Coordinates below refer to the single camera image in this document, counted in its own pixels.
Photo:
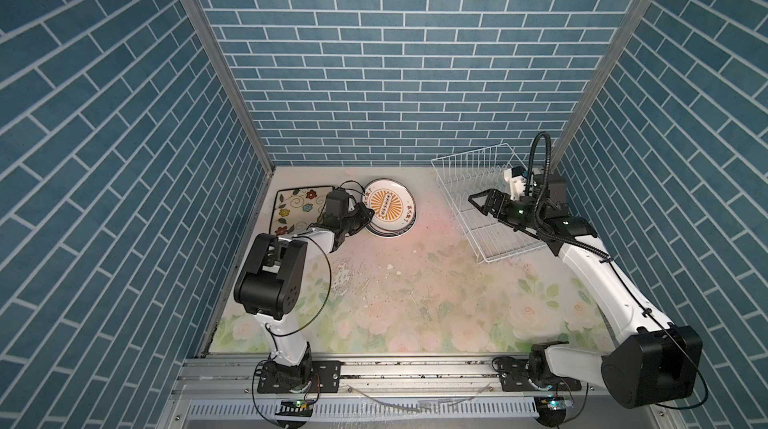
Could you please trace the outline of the black square plate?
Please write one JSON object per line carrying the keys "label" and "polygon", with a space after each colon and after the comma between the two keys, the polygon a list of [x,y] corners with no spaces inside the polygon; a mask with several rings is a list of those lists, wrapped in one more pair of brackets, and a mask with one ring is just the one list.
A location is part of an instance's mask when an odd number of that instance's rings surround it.
{"label": "black square plate", "polygon": [[274,199],[269,233],[288,236],[305,231],[317,222],[333,186],[279,190]]}

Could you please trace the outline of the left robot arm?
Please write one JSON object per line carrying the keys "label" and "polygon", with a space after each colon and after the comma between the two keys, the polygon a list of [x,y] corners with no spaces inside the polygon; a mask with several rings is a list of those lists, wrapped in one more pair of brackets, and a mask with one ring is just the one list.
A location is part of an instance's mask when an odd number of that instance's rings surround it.
{"label": "left robot arm", "polygon": [[320,385],[310,343],[293,313],[305,265],[329,255],[368,226],[375,211],[344,189],[332,190],[317,221],[290,237],[255,236],[233,288],[234,301],[268,335],[270,353],[258,375],[272,392],[303,392]]}

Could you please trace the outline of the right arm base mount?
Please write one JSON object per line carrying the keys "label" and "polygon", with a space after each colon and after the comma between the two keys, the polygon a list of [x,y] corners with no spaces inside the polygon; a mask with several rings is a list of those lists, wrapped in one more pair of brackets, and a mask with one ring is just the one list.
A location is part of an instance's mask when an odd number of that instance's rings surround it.
{"label": "right arm base mount", "polygon": [[582,389],[582,383],[575,379],[543,373],[536,375],[528,360],[511,356],[494,357],[491,368],[497,374],[503,392],[576,392]]}

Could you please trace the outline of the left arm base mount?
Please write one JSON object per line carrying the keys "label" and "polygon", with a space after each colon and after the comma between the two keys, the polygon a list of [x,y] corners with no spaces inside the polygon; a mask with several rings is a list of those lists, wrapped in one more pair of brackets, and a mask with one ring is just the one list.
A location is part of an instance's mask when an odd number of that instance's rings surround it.
{"label": "left arm base mount", "polygon": [[285,366],[267,361],[255,378],[259,394],[288,394],[320,392],[337,393],[342,363],[338,360],[302,362],[298,366]]}

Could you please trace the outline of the round white plate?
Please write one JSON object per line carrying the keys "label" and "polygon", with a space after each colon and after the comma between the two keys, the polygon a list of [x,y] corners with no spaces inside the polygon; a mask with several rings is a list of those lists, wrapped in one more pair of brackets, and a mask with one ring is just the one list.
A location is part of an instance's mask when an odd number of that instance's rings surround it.
{"label": "round white plate", "polygon": [[388,222],[417,216],[415,198],[401,183],[392,179],[376,179],[364,189],[363,203]]}
{"label": "round white plate", "polygon": [[415,223],[415,217],[401,221],[388,222],[378,216],[374,216],[366,229],[378,237],[395,238],[406,234],[414,227]]}

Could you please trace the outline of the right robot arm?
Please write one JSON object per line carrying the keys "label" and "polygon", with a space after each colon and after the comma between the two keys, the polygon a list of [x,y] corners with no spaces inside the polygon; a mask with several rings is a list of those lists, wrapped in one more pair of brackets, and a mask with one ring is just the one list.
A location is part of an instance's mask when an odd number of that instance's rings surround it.
{"label": "right robot arm", "polygon": [[569,378],[604,388],[625,408],[666,409],[705,381],[699,370],[703,341],[675,324],[618,267],[594,227],[573,215],[562,191],[546,176],[527,180],[522,193],[487,189],[468,197],[485,216],[547,245],[576,275],[599,308],[615,346],[588,350],[564,342],[536,344],[529,355],[532,383]]}

